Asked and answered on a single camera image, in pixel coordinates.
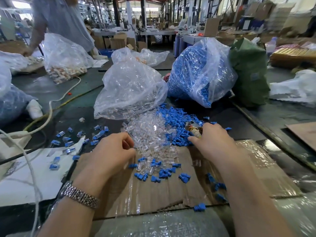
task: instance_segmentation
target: metal watch bracelet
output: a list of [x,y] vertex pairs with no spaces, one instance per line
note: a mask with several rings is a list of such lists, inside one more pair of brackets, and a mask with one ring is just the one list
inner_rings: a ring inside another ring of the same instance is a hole
[[100,200],[92,195],[88,195],[86,192],[72,186],[72,181],[67,181],[62,187],[60,197],[67,196],[80,204],[83,204],[89,208],[96,209],[99,206]]

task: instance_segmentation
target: yellow cable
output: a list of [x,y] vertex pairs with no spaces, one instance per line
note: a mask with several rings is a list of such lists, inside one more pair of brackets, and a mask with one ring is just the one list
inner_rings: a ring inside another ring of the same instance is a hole
[[[102,86],[103,86],[103,84],[102,84],[102,85],[99,85],[99,86],[97,86],[97,87],[95,87],[95,88],[93,88],[93,89],[91,89],[91,90],[89,90],[89,91],[86,91],[86,92],[84,92],[84,93],[81,93],[81,94],[79,94],[79,95],[76,95],[76,96],[70,98],[69,100],[67,100],[67,101],[65,101],[64,103],[62,103],[60,106],[58,106],[58,107],[56,107],[55,109],[53,109],[53,111],[55,111],[55,110],[57,110],[57,109],[63,107],[64,105],[68,104],[69,102],[73,101],[74,99],[77,99],[78,97],[81,97],[81,96],[83,96],[83,95],[85,95],[85,94],[87,94],[87,93],[89,93],[89,92],[91,92],[91,91],[94,91],[94,90],[96,90],[97,88],[102,87]],[[48,116],[49,116],[49,114],[45,114],[45,115],[41,116],[40,118],[37,118],[37,119],[34,120],[32,123],[30,123],[27,127],[25,127],[23,130],[24,130],[24,131],[27,131],[32,125],[34,125],[35,123],[37,123],[37,122],[39,122],[39,121],[41,121],[41,120],[47,118]]]

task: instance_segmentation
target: plastic container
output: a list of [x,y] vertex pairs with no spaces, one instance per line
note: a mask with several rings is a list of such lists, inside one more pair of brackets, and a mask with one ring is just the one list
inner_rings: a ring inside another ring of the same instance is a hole
[[267,43],[266,51],[267,51],[268,56],[270,56],[274,52],[277,46],[276,43],[277,43],[277,37],[272,37],[271,41]]
[[114,49],[99,49],[99,52],[101,55],[106,55],[108,58],[111,58],[112,53],[114,52]]

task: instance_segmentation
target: person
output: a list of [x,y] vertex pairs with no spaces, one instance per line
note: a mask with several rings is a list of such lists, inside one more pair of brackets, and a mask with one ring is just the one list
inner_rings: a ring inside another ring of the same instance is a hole
[[31,6],[34,27],[24,56],[32,55],[44,40],[46,29],[81,45],[88,53],[93,50],[94,40],[83,23],[78,0],[32,0]]
[[[236,236],[294,236],[254,173],[247,156],[219,124],[203,125],[202,138],[189,137],[202,155],[218,168],[227,187]],[[73,186],[98,197],[107,180],[135,157],[126,133],[103,138]],[[64,197],[42,226],[38,237],[89,236],[94,211]]]

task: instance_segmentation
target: black cable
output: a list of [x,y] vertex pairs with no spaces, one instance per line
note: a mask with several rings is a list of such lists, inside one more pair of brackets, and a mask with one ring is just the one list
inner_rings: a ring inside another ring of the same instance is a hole
[[[32,149],[26,151],[26,154],[29,154],[29,153],[31,153],[31,152],[34,152],[34,151],[38,150],[39,148],[41,148],[43,145],[45,145],[45,143],[46,143],[46,141],[47,141],[47,136],[46,136],[46,134],[45,134],[44,131],[40,130],[39,132],[42,133],[42,135],[44,136],[44,141],[41,142],[41,143],[39,143],[38,145],[36,145],[34,148],[32,148]],[[10,158],[8,158],[8,159],[0,160],[0,165],[3,165],[3,164],[5,164],[5,163],[8,163],[8,162],[13,161],[13,160],[15,160],[15,159],[18,159],[18,158],[20,158],[20,157],[22,157],[22,156],[24,156],[23,153],[18,154],[18,155],[13,156],[13,157],[10,157]]]

